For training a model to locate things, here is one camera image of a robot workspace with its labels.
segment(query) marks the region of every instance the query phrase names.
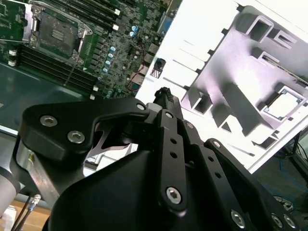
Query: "red wire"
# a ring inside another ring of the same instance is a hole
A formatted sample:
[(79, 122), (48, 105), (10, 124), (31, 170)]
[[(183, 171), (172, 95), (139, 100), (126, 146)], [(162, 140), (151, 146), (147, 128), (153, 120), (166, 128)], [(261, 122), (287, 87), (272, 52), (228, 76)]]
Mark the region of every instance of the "red wire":
[(128, 85), (127, 85), (127, 88), (128, 88), (128, 90), (130, 90), (130, 91), (136, 91), (136, 90), (138, 90), (138, 89), (134, 90), (134, 89), (130, 88), (130, 85), (131, 85), (133, 79), (134, 79), (138, 74), (140, 74), (140, 72), (144, 69), (144, 58), (145, 58), (145, 56), (144, 56), (144, 48), (143, 48), (142, 43), (140, 44), (140, 46), (141, 46), (141, 49), (142, 49), (142, 58), (143, 58), (143, 61), (142, 61), (142, 68), (140, 68), (140, 69), (137, 71), (137, 73), (134, 74), (134, 76), (130, 79), (130, 81), (129, 81)]

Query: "wooden surface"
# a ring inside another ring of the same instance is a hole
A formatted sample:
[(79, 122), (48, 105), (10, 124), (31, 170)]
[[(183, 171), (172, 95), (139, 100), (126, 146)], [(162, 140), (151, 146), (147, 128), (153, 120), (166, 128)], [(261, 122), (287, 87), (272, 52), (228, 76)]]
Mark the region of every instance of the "wooden surface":
[[(24, 206), (24, 203), (19, 201), (13, 201), (11, 203), (11, 206), (13, 206), (17, 210), (17, 214), (15, 217), (16, 219), (22, 207)], [(50, 210), (47, 210), (45, 208), (35, 207), (34, 210), (28, 216), (23, 226), (23, 231), (41, 231), (49, 215), (50, 215)], [(11, 229), (5, 229), (5, 222), (6, 222), (5, 220), (0, 219), (0, 225), (1, 225), (0, 231), (11, 230)]]

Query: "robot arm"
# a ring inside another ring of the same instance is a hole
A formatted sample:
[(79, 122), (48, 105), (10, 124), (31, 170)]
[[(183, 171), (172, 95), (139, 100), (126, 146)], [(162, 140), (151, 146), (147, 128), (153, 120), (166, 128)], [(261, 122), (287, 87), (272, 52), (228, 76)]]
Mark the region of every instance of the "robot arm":
[[(155, 96), (25, 110), (11, 170), (52, 207), (46, 230), (299, 230), (219, 141), (200, 139), (169, 89)], [(130, 143), (138, 151), (83, 177), (89, 155)]]

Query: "motherboard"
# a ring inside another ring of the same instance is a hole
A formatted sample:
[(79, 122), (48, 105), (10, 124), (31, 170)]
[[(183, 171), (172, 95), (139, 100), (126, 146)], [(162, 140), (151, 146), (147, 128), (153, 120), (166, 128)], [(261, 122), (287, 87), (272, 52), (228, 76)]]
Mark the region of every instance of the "motherboard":
[(162, 68), (149, 70), (172, 2), (0, 0), (0, 62), (93, 100), (134, 97)]

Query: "ram slot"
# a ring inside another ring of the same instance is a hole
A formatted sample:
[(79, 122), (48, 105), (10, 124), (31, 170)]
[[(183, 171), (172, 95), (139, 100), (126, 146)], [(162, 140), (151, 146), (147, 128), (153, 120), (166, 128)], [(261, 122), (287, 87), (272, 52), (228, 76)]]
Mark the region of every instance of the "ram slot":
[(105, 6), (103, 6), (102, 4), (99, 4), (96, 1), (88, 0), (88, 1), (84, 1), (84, 3), (89, 4), (91, 7), (95, 8), (97, 12), (102, 12), (114, 20), (118, 17), (118, 15), (115, 14), (114, 10), (110, 10), (109, 8), (106, 8)]
[(108, 24), (102, 20), (98, 20), (96, 18), (91, 18), (87, 13), (83, 12), (82, 9), (79, 7), (75, 7), (74, 5), (68, 3), (63, 3), (62, 1), (57, 1), (57, 0), (50, 0), (51, 2), (59, 5), (60, 7), (64, 8), (67, 13), (73, 13), (81, 18), (87, 19), (89, 22), (92, 22), (102, 28), (105, 28), (108, 31), (112, 31), (113, 25)]
[[(43, 73), (47, 77), (56, 80), (59, 84), (65, 83), (72, 68), (29, 48), (21, 51), (20, 64), (21, 67)], [(67, 85), (90, 93), (94, 83), (95, 77), (75, 69)]]
[[(40, 52), (37, 52), (37, 51), (34, 51), (32, 49), (22, 49), (22, 54), (26, 54), (26, 57), (29, 57), (29, 56), (33, 56), (34, 58), (36, 59), (41, 59), (43, 62), (46, 61), (48, 62), (49, 64), (52, 63), (52, 64), (56, 64), (55, 66), (58, 68), (58, 70), (60, 71), (64, 71), (65, 73), (67, 73), (67, 75), (71, 72), (72, 70), (72, 67), (71, 66), (68, 66), (64, 63), (61, 63), (57, 60), (54, 60), (53, 58), (50, 58)], [(92, 84), (94, 81), (95, 81), (95, 77), (91, 76), (91, 75), (88, 75), (78, 69), (75, 69), (73, 74), (76, 76), (76, 77), (79, 77), (80, 79), (84, 79), (86, 80), (88, 83)]]
[(87, 2), (86, 4), (78, 1), (78, 0), (70, 0), (69, 1), (70, 4), (74, 5), (75, 7), (78, 7), (80, 9), (82, 9), (82, 11), (87, 12), (89, 15), (94, 15), (96, 16), (98, 19), (101, 19), (104, 22), (108, 22), (111, 24), (116, 23), (113, 19), (111, 18), (107, 18), (105, 15), (103, 15), (102, 13), (97, 12), (97, 9), (91, 9), (90, 4)]
[(136, 2), (135, 0), (120, 0), (122, 3), (128, 5), (128, 6), (131, 6), (131, 7), (135, 7), (136, 5)]
[(93, 0), (93, 1), (99, 3), (99, 4), (103, 5), (103, 6), (106, 6), (106, 7), (108, 7), (109, 9), (111, 9), (113, 11), (117, 9), (117, 7), (115, 5), (113, 5), (110, 2), (107, 2), (105, 0)]

